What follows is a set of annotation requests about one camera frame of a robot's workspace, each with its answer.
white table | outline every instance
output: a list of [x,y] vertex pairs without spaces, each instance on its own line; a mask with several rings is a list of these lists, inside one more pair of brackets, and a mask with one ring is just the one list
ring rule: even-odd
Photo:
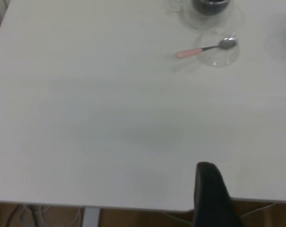
[[199,161],[235,198],[286,201],[286,0],[237,3],[241,54],[219,69],[174,59],[198,33],[166,6],[12,1],[0,201],[189,210]]

floor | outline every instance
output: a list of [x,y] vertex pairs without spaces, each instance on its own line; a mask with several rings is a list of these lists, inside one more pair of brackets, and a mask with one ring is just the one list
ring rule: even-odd
[[[234,202],[238,214],[244,214],[255,208],[263,207],[270,203],[259,202]],[[9,215],[16,207],[16,204],[0,203],[0,227],[7,227],[6,222]],[[18,223],[18,214],[22,210],[20,206],[12,217],[9,227],[31,227]],[[66,227],[77,214],[77,208],[53,207],[44,213],[44,218],[49,227]],[[172,214],[183,220],[191,221],[193,212]],[[24,220],[31,222],[30,213],[25,213]],[[286,204],[278,204],[267,210],[252,213],[243,218],[247,227],[286,227]],[[138,210],[112,210],[104,209],[100,216],[100,227],[189,227],[189,224],[182,223],[165,216],[161,212],[138,211]]]

clear glass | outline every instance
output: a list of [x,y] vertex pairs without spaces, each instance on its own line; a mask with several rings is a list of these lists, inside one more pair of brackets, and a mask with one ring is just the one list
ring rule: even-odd
[[[208,47],[217,45],[222,39],[233,36],[233,33],[224,31],[222,28],[210,29],[199,37],[197,41],[198,47]],[[215,48],[204,51],[198,58],[206,65],[214,67],[223,67],[234,63],[240,53],[239,43],[231,49],[223,50]]]
[[184,0],[185,21],[195,29],[222,27],[231,16],[234,0]]

dark cup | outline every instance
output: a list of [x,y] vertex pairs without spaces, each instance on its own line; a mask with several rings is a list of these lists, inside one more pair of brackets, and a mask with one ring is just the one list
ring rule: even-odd
[[230,0],[192,0],[193,7],[201,14],[213,16],[224,11]]

pink spoon handle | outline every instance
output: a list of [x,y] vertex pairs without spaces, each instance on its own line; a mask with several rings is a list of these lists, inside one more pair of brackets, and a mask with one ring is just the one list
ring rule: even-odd
[[197,48],[197,49],[192,49],[192,50],[187,50],[187,51],[179,51],[178,53],[176,53],[176,57],[177,58],[187,58],[193,55],[197,55],[202,53],[203,50],[201,48]]

